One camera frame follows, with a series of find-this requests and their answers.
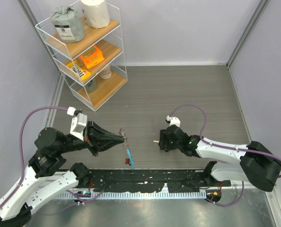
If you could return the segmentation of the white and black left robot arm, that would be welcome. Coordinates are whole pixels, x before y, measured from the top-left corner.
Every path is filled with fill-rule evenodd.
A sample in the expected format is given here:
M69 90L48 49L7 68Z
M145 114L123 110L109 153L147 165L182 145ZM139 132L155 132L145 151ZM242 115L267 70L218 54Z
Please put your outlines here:
M35 141L37 151L29 160L24 176L14 186L17 191L9 190L0 198L0 227L22 227L42 206L63 191L91 184L90 170L82 163L75 163L59 179L38 189L66 162L63 153L88 149L97 156L99 152L121 143L124 143L122 135L108 132L93 121L78 117L72 119L69 134L51 127L43 129Z

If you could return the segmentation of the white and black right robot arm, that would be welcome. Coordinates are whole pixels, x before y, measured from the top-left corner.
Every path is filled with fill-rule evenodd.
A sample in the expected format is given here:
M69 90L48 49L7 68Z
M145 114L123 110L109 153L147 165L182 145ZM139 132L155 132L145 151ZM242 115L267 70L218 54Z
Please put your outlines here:
M178 149L188 157L211 158L203 181L215 186L222 181L249 182L271 192L281 172L281 161L257 141L249 145L218 143L198 135L187 135L176 125L160 130L158 145L166 152Z

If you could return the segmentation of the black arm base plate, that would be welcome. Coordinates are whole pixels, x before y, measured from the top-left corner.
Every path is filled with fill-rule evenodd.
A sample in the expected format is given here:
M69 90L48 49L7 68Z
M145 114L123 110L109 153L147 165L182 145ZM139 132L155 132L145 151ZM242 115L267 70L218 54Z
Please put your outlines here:
M91 169L91 179L77 188L95 192L161 192L165 184L170 193L198 192L209 187L229 187L229 180L219 182L194 169Z

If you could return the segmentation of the metal key organizer blue handle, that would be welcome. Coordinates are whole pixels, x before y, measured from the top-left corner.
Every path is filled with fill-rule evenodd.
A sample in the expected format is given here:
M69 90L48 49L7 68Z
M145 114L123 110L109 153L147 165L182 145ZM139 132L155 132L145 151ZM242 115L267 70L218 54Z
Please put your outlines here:
M127 138L126 133L125 133L123 128L121 128L119 130L119 135L121 135L123 137L123 139L124 139L123 148L124 148L124 150L127 153L127 157L126 158L130 159L130 161L131 161L131 165L130 166L132 167L132 169L135 169L134 161L133 161L133 158L132 158L132 155L131 155L131 152L130 152L130 149L129 149L129 145L128 145L128 140L127 140L128 138Z

